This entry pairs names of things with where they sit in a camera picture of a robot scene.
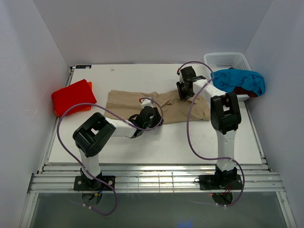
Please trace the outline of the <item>white plastic basket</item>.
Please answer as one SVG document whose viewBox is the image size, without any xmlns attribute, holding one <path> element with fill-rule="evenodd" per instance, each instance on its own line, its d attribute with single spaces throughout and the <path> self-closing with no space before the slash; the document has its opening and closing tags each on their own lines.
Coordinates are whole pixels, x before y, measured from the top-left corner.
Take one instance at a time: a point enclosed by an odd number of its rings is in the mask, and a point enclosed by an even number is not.
<svg viewBox="0 0 304 228">
<path fill-rule="evenodd" d="M 204 55 L 204 62 L 213 72 L 229 68 L 252 70 L 245 55 L 239 52 L 208 53 Z"/>
</svg>

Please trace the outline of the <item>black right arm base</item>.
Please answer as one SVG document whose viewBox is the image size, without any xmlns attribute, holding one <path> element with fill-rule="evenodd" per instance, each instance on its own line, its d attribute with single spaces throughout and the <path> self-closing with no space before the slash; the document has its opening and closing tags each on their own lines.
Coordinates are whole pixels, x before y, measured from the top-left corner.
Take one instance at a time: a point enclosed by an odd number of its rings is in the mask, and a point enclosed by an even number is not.
<svg viewBox="0 0 304 228">
<path fill-rule="evenodd" d="M 215 175 L 199 175 L 194 179 L 200 190 L 241 190 L 243 183 L 240 175 L 234 180 L 218 180 Z"/>
</svg>

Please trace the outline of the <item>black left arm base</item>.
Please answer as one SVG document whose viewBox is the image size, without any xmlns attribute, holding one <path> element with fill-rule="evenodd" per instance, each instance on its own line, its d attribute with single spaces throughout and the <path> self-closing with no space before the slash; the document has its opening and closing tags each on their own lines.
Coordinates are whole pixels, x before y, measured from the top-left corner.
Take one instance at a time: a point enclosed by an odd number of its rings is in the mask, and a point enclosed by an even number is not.
<svg viewBox="0 0 304 228">
<path fill-rule="evenodd" d="M 115 176 L 97 176 L 100 180 L 111 185 L 112 188 L 115 188 Z M 83 176 L 76 176 L 74 181 L 73 190 L 75 191 L 100 191 L 100 190 L 111 190 L 107 185 L 95 180 L 88 179 Z"/>
</svg>

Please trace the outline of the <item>dark red t shirt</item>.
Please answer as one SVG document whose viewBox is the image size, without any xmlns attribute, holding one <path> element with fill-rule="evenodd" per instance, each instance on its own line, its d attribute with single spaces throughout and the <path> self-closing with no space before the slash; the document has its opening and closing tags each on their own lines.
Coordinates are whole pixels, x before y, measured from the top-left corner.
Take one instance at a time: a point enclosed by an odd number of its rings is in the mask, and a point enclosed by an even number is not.
<svg viewBox="0 0 304 228">
<path fill-rule="evenodd" d="M 242 87 L 235 87 L 233 92 L 237 95 L 247 95 L 250 98 L 258 97 L 258 95 L 253 91 L 245 90 Z"/>
</svg>

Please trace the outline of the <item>blue label sticker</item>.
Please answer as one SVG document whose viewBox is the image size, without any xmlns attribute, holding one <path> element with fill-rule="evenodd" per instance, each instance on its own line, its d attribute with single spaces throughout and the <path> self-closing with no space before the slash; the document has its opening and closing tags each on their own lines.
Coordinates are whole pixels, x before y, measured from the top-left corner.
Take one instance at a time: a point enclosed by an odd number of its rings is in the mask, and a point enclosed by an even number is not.
<svg viewBox="0 0 304 228">
<path fill-rule="evenodd" d="M 76 69 L 90 69 L 92 65 L 76 65 Z"/>
</svg>

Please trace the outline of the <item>beige t shirt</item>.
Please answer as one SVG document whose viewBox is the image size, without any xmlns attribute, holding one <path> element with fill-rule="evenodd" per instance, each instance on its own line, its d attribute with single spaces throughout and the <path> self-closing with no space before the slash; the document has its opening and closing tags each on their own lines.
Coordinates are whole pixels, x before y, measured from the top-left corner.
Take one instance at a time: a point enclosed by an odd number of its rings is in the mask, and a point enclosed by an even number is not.
<svg viewBox="0 0 304 228">
<path fill-rule="evenodd" d="M 111 90 L 108 93 L 106 109 L 123 119 L 128 119 L 130 116 L 140 113 L 142 108 L 139 98 L 142 97 L 151 97 L 160 104 L 164 112 L 164 124 L 185 122 L 187 120 L 192 98 L 180 100 L 177 90 L 160 94 L 157 92 L 140 93 Z M 190 121 L 200 120 L 210 120 L 210 108 L 208 102 L 199 96 L 192 107 Z"/>
</svg>

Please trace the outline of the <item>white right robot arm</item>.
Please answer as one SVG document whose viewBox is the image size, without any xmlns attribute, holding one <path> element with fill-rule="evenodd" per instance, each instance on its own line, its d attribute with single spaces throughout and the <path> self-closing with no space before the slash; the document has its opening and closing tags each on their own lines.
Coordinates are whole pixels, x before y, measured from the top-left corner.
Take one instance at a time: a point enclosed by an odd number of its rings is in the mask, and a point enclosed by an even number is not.
<svg viewBox="0 0 304 228">
<path fill-rule="evenodd" d="M 242 181 L 234 161 L 235 136 L 241 123 L 237 95 L 217 89 L 205 77 L 197 76 L 191 66 L 179 68 L 177 75 L 180 77 L 176 85 L 181 100 L 191 98 L 195 101 L 201 96 L 209 102 L 210 121 L 217 134 L 218 156 L 214 158 L 215 173 L 198 177 L 200 189 L 241 189 Z"/>
</svg>

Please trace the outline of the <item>aluminium table frame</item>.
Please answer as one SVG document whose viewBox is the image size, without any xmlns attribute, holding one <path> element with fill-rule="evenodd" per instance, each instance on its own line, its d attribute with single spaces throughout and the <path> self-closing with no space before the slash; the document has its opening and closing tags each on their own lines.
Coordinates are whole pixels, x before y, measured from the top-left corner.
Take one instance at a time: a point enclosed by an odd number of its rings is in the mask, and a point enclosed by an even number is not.
<svg viewBox="0 0 304 228">
<path fill-rule="evenodd" d="M 175 89 L 177 64 L 93 65 L 74 67 L 70 83 L 85 79 L 92 82 L 100 105 L 105 105 L 110 90 L 164 93 Z M 284 190 L 280 175 L 271 172 L 252 117 L 240 103 L 242 122 L 235 142 L 235 158 L 245 173 L 245 191 Z M 196 157 L 188 146 L 186 124 L 167 124 L 134 140 L 112 138 L 100 152 L 104 175 L 116 177 L 119 193 L 197 192 L 197 177 L 211 174 L 214 162 Z M 52 135 L 45 164 L 29 186 L 31 193 L 71 193 L 79 165 Z"/>
</svg>

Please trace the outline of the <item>blue t shirt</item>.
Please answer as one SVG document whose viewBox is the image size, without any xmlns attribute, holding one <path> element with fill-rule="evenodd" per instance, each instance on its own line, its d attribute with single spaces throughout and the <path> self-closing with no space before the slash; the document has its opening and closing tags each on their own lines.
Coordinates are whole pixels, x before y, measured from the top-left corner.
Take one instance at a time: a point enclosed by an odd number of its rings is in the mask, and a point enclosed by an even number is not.
<svg viewBox="0 0 304 228">
<path fill-rule="evenodd" d="M 261 96 L 266 91 L 264 78 L 254 71 L 230 68 L 210 73 L 210 76 L 213 78 L 213 85 L 227 93 L 242 88 Z"/>
</svg>

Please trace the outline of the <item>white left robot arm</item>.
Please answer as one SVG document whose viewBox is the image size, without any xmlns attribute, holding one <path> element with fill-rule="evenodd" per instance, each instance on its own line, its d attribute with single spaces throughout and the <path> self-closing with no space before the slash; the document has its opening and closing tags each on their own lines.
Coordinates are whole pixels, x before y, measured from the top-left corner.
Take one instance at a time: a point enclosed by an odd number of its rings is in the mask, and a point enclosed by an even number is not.
<svg viewBox="0 0 304 228">
<path fill-rule="evenodd" d="M 163 119 L 156 107 L 145 106 L 139 114 L 130 116 L 125 121 L 114 120 L 97 112 L 87 119 L 74 133 L 73 139 L 81 155 L 80 176 L 75 179 L 74 190 L 101 190 L 109 188 L 97 181 L 111 181 L 114 187 L 114 176 L 104 176 L 99 167 L 99 152 L 112 137 L 137 138 L 144 130 L 161 126 Z"/>
</svg>

